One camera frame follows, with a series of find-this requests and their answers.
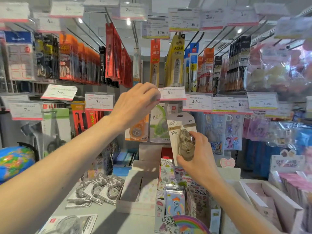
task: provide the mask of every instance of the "white table surface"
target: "white table surface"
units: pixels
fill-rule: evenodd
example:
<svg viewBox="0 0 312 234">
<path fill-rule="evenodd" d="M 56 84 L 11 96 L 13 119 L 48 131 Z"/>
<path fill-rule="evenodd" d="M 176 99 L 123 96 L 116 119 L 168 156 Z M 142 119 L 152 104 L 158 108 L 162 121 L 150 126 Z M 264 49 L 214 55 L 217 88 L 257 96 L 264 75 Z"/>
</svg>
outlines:
<svg viewBox="0 0 312 234">
<path fill-rule="evenodd" d="M 68 196 L 79 185 L 77 183 Z M 98 205 L 92 203 L 90 207 L 65 209 L 68 203 L 67 197 L 59 205 L 53 213 L 55 216 L 69 216 L 69 215 L 85 215 L 98 214 L 96 223 L 93 227 L 93 234 L 154 234 L 154 219 L 152 216 L 136 215 L 119 213 L 116 211 L 116 206 L 108 203 Z"/>
</svg>

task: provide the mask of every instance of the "forearm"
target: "forearm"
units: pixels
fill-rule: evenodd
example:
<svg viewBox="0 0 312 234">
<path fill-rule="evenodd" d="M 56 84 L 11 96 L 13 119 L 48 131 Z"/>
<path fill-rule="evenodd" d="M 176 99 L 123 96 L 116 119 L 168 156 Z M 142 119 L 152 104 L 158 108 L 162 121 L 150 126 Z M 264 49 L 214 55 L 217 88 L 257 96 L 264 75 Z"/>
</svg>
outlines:
<svg viewBox="0 0 312 234">
<path fill-rule="evenodd" d="M 206 189 L 220 204 L 241 234 L 280 233 L 224 180 L 220 179 L 213 188 L 206 187 Z"/>
<path fill-rule="evenodd" d="M 0 186 L 3 233 L 35 233 L 121 129 L 106 116 Z"/>
</svg>

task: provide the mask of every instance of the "purple package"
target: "purple package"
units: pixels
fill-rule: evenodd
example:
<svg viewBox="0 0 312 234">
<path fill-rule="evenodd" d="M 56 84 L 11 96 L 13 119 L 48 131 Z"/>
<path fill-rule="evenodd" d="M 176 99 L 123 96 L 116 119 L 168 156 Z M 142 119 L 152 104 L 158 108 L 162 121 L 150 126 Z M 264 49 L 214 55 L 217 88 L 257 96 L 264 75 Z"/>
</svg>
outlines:
<svg viewBox="0 0 312 234">
<path fill-rule="evenodd" d="M 264 141 L 269 129 L 270 120 L 267 118 L 252 117 L 249 122 L 247 138 L 252 141 Z"/>
<path fill-rule="evenodd" d="M 249 123 L 250 123 L 250 118 L 245 118 L 244 119 L 244 125 L 243 125 L 243 138 L 245 138 L 245 139 L 249 139 L 247 137 Z"/>
</svg>

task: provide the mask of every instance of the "scissors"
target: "scissors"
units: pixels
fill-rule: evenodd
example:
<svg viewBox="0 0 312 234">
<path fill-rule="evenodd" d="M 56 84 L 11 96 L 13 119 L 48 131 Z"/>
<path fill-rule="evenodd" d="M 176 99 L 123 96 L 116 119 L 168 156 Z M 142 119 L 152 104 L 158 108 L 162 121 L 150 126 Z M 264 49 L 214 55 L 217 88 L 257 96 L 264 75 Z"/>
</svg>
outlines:
<svg viewBox="0 0 312 234">
<path fill-rule="evenodd" d="M 65 140 L 60 139 L 60 132 L 57 124 L 57 114 L 56 112 L 52 112 L 52 119 L 55 121 L 55 139 L 48 144 L 47 151 L 48 153 L 52 153 L 54 150 L 60 148 L 62 145 L 66 144 Z"/>
</svg>

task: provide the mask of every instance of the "blue globe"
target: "blue globe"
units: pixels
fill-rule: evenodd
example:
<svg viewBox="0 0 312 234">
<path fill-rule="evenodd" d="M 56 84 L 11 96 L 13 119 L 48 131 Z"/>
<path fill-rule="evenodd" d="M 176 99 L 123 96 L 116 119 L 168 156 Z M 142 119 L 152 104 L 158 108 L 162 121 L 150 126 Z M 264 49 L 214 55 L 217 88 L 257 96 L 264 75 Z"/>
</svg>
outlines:
<svg viewBox="0 0 312 234">
<path fill-rule="evenodd" d="M 35 163 L 35 152 L 25 146 L 0 149 L 0 184 Z"/>
</svg>

